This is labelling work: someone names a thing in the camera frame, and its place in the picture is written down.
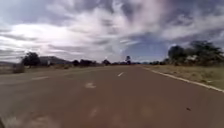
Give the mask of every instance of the road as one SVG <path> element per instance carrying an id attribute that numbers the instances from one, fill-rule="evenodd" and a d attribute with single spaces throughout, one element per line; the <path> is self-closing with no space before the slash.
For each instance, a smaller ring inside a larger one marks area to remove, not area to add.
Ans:
<path id="1" fill-rule="evenodd" d="M 223 128 L 224 94 L 142 67 L 0 76 L 7 128 Z"/>

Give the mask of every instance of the dirt shoulder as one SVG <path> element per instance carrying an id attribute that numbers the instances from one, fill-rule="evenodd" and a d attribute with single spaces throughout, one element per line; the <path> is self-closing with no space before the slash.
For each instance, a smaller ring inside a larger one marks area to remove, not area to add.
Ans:
<path id="1" fill-rule="evenodd" d="M 171 74 L 195 82 L 224 89 L 224 67 L 146 66 L 155 71 Z"/>

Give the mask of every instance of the blue sky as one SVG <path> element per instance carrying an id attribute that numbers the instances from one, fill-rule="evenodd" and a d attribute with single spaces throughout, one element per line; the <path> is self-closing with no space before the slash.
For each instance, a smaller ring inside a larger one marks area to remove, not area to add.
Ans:
<path id="1" fill-rule="evenodd" d="M 223 0 L 0 0 L 0 61 L 162 60 L 173 45 L 224 48 Z"/>

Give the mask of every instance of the mountain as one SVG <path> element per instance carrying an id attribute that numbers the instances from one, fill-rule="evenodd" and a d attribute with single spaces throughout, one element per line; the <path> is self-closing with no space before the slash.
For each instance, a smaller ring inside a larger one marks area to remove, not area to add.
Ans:
<path id="1" fill-rule="evenodd" d="M 42 64 L 47 64 L 48 62 L 52 64 L 71 64 L 72 62 L 55 57 L 55 56 L 40 56 L 40 62 Z"/>
<path id="2" fill-rule="evenodd" d="M 0 61 L 0 66 L 13 66 L 14 64 L 16 64 L 16 63 Z"/>

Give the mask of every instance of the road edge line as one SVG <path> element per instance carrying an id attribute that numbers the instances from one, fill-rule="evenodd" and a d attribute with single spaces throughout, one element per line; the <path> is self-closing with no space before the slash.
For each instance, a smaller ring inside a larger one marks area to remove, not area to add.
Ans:
<path id="1" fill-rule="evenodd" d="M 187 83 L 190 83 L 190 84 L 195 84 L 195 85 L 198 85 L 198 86 L 201 86 L 201 87 L 205 87 L 205 88 L 208 88 L 208 89 L 213 89 L 215 91 L 219 91 L 219 92 L 224 93 L 224 90 L 219 89 L 217 87 L 213 87 L 213 86 L 206 85 L 206 84 L 202 84 L 202 83 L 199 83 L 199 82 L 187 80 L 187 79 L 184 79 L 184 78 L 181 78 L 181 77 L 177 77 L 177 76 L 174 76 L 174 75 L 170 75 L 170 74 L 166 74 L 166 73 L 161 73 L 161 72 L 158 72 L 158 71 L 149 69 L 149 68 L 144 68 L 144 69 L 145 70 L 148 70 L 148 71 L 151 71 L 153 73 L 156 73 L 156 74 L 160 74 L 160 75 L 163 75 L 163 76 L 166 76 L 166 77 L 170 77 L 170 78 L 173 78 L 173 79 L 176 79 L 176 80 L 184 81 L 184 82 L 187 82 Z"/>

